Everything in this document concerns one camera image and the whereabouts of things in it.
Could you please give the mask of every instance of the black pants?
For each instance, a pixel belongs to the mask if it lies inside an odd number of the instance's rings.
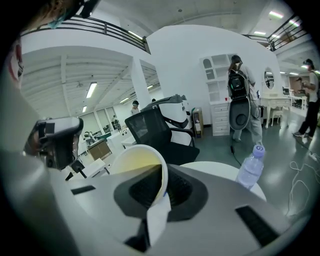
[[[313,137],[317,127],[318,112],[320,107],[320,99],[317,102],[309,102],[308,111],[304,122],[302,123],[299,133],[305,134],[310,127],[309,136]]]

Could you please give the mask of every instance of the white pants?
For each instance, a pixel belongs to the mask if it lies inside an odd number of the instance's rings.
[[[250,102],[251,114],[249,121],[245,128],[249,130],[252,136],[252,141],[255,145],[262,145],[262,127],[260,120],[260,111],[257,107],[258,103]],[[240,141],[242,130],[235,130],[233,134],[233,139]]]

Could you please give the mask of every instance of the black mesh chair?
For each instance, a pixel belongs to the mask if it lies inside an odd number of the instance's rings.
[[[194,162],[200,150],[195,147],[194,133],[190,129],[169,128],[158,108],[135,114],[125,121],[137,144],[153,147],[167,164],[183,165]],[[171,142],[172,131],[191,136],[192,146]]]

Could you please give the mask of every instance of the white round table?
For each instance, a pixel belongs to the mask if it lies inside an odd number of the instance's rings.
[[[194,169],[206,174],[216,175],[225,179],[235,181],[239,172],[239,169],[221,162],[189,162],[181,165],[182,167]],[[265,194],[261,187],[256,183],[250,190],[257,196],[267,201]]]

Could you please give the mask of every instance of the chair backrest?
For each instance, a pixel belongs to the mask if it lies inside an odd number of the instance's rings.
[[[124,122],[137,144],[159,149],[171,141],[172,132],[158,108],[137,113]]]

